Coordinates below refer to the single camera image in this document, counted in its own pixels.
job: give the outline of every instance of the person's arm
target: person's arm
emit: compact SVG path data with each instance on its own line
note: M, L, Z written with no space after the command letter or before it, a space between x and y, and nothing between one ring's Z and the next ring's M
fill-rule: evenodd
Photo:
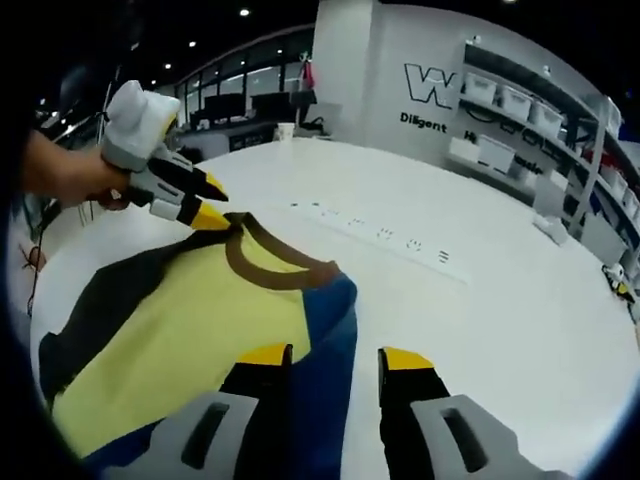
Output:
M21 182L24 191L57 198L65 206L91 198L118 209L126 205L113 200L110 191L126 190L129 177L102 160L97 147L70 151L33 131L23 156Z

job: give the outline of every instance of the white table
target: white table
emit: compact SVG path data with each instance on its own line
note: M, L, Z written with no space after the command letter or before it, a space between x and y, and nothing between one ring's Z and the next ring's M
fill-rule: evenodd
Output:
M358 285L359 340L343 478L386 479L376 351L431 359L464 393L513 429L545 469L577 474L631 401L640 372L633 325L597 260L571 239L559 248L521 203L430 165L381 151L296 139L210 160L230 209L251 209L275 235L335 259ZM468 284L289 212L318 201L443 246ZM189 235L131 207L86 227L49 262L34 306L32 363L59 332L96 269Z

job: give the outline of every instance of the chair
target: chair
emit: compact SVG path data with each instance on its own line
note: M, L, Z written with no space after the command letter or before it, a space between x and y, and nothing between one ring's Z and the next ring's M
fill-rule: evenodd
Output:
M543 217L562 218L564 214L564 191L551 179L538 175L536 179L533 209Z
M620 261L627 245L601 215L587 213L580 243L604 265L611 266Z

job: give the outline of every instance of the w logo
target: w logo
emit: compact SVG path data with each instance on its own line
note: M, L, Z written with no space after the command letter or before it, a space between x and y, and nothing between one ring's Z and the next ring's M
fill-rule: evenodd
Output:
M429 67L425 72L420 65L413 63L405 63L404 72L411 100L422 103L433 101L437 107L451 110L445 99L456 72L447 75L444 70L435 67Z

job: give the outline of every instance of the power strip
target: power strip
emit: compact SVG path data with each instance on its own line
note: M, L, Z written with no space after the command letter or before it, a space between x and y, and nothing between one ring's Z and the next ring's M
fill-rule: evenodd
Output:
M341 234L424 265L467 285L471 283L471 279L460 265L458 257L452 255L446 248L431 245L421 237L394 231L318 202L291 203L288 210Z

